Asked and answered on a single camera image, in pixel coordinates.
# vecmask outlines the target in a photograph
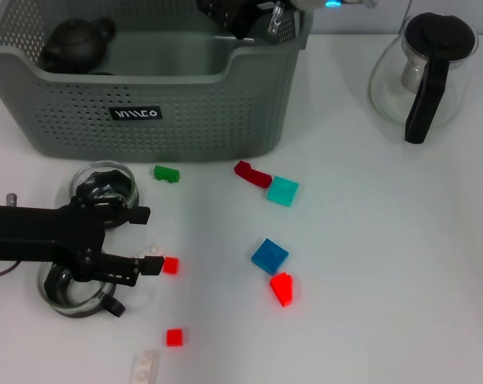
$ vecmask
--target blue block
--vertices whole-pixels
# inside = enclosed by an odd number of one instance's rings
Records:
[[[269,188],[268,199],[283,206],[291,206],[297,190],[297,182],[276,176]]]
[[[275,275],[288,254],[287,250],[266,239],[252,257],[252,262],[265,272]]]

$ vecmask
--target black teapot handle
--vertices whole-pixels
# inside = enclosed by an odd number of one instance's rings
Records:
[[[422,144],[444,96],[448,81],[449,61],[433,54],[425,66],[421,85],[405,125],[405,140]]]
[[[101,34],[106,44],[112,41],[115,36],[115,24],[110,18],[97,18],[91,24]]]

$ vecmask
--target glass teapot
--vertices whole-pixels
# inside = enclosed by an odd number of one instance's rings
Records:
[[[387,120],[405,127],[405,140],[424,142],[431,126],[458,112],[469,82],[476,33],[455,16],[410,16],[369,80],[369,99]]]

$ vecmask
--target gray plastic basket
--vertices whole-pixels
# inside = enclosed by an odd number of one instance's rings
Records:
[[[56,25],[102,16],[118,34],[96,71],[122,75],[39,69]],[[279,44],[265,40],[267,23],[237,41],[197,11],[196,0],[4,0],[0,97],[49,156],[154,162],[262,155],[281,137],[312,14],[285,13]],[[111,107],[136,106],[159,106],[162,118],[113,119]]]

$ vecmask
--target perforated basket wall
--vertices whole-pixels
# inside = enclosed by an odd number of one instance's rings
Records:
[[[224,71],[202,76],[49,74],[36,63],[57,24],[111,17],[119,30],[215,26],[195,0],[5,0],[0,6],[0,96],[43,153],[119,161],[252,157],[277,145],[308,14],[286,14],[277,46],[234,50]],[[159,106],[163,119],[114,121],[110,107]]]

